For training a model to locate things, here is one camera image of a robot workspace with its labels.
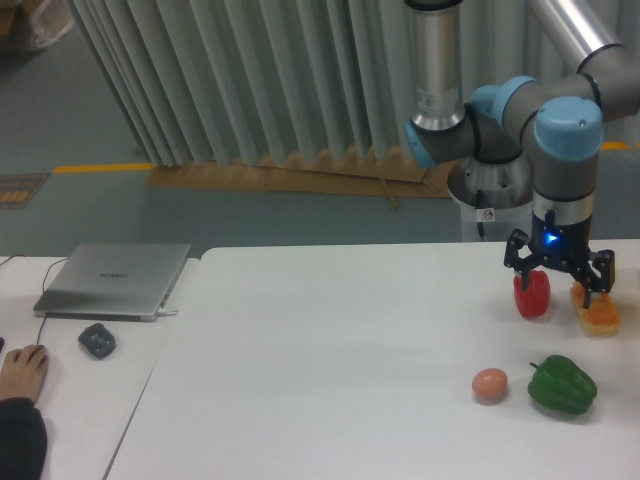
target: laptop lid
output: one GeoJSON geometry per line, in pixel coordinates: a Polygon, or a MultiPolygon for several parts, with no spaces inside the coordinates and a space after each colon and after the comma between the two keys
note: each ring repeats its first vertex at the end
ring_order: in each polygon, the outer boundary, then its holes
{"type": "Polygon", "coordinates": [[[81,244],[33,307],[38,316],[155,320],[188,244],[81,244]]]}

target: yellow floor line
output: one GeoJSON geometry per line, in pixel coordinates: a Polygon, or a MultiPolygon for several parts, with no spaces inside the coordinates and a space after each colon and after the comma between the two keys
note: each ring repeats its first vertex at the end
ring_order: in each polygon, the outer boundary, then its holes
{"type": "Polygon", "coordinates": [[[73,165],[56,167],[53,173],[93,173],[93,172],[127,172],[133,170],[152,170],[150,163],[119,163],[111,165],[73,165]]]}
{"type": "MultiPolygon", "coordinates": [[[[632,150],[634,147],[624,142],[604,142],[601,150],[632,150]]],[[[69,165],[56,167],[53,173],[94,173],[94,172],[127,172],[136,170],[153,170],[150,163],[116,163],[107,165],[69,165]]]]}
{"type": "Polygon", "coordinates": [[[624,142],[604,142],[601,150],[631,150],[632,147],[624,142]]]}

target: gray floor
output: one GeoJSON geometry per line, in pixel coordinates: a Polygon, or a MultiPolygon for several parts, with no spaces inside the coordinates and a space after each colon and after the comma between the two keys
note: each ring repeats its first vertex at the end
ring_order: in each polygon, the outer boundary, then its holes
{"type": "MultiPolygon", "coordinates": [[[[0,174],[143,159],[77,31],[0,58],[0,174]]],[[[152,188],[148,172],[52,175],[23,210],[0,211],[0,255],[66,256],[82,242],[212,247],[457,242],[450,200],[152,188]]],[[[640,237],[640,154],[603,152],[593,238],[640,237]]]]}

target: black sleeve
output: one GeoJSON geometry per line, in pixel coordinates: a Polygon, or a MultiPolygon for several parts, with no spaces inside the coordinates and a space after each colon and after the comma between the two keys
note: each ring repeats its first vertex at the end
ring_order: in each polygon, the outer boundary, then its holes
{"type": "Polygon", "coordinates": [[[37,480],[47,453],[40,411],[28,398],[0,401],[0,478],[37,480]]]}

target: red bell pepper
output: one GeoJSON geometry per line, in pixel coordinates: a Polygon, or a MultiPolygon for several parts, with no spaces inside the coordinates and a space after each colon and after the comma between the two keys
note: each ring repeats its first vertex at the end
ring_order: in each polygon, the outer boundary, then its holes
{"type": "Polygon", "coordinates": [[[520,315],[532,319],[547,311],[551,298],[551,287],[546,273],[531,270],[529,275],[529,287],[524,291],[522,290],[522,279],[517,275],[513,277],[513,296],[516,299],[520,315]]]}

